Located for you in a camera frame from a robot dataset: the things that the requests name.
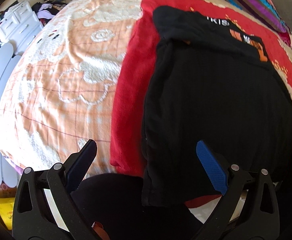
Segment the black garment with orange patch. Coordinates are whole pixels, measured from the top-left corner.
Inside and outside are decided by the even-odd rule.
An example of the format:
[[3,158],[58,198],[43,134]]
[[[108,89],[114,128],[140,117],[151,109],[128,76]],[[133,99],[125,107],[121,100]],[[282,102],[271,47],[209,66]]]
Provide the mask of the black garment with orange patch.
[[292,99],[261,39],[169,6],[153,22],[143,176],[85,179],[76,206],[101,239],[284,239]]

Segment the pile of clothes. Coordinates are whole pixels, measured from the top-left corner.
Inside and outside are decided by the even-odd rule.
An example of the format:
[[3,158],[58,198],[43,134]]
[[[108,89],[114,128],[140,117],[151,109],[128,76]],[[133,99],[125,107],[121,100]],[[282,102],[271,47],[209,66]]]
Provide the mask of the pile of clothes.
[[66,0],[42,0],[32,6],[37,18],[43,26],[55,17],[65,6]]

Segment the red floral blanket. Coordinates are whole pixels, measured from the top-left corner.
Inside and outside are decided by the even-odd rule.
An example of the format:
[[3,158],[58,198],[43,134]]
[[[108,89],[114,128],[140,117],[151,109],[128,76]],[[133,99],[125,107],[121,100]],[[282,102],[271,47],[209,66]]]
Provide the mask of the red floral blanket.
[[154,0],[141,7],[114,98],[110,162],[138,177],[142,205],[193,208],[222,195],[198,159],[199,141],[228,164],[292,185],[292,98],[282,79],[257,65],[193,65],[187,48],[161,39]]

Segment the peach patterned blanket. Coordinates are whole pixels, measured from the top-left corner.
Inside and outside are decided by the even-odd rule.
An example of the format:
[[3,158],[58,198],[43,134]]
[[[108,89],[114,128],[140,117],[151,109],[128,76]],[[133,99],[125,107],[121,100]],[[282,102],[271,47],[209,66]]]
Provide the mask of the peach patterned blanket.
[[45,170],[89,139],[87,175],[113,173],[113,98],[142,0],[73,0],[30,43],[0,100],[0,152],[18,172]]

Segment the white chest of drawers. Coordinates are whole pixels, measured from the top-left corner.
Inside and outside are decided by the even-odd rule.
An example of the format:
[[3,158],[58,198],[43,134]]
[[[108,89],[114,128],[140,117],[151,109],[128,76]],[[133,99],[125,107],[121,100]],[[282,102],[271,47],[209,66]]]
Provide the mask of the white chest of drawers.
[[14,5],[5,12],[0,21],[0,41],[11,43],[15,55],[22,55],[38,33],[43,29],[28,0]]

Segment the striped blue purple pillow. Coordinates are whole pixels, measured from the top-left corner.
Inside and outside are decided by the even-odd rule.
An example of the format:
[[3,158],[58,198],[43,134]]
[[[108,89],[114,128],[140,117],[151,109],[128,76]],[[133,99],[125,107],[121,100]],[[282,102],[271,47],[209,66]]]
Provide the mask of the striped blue purple pillow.
[[278,33],[289,33],[290,29],[279,16],[271,0],[226,0],[233,6],[251,14]]

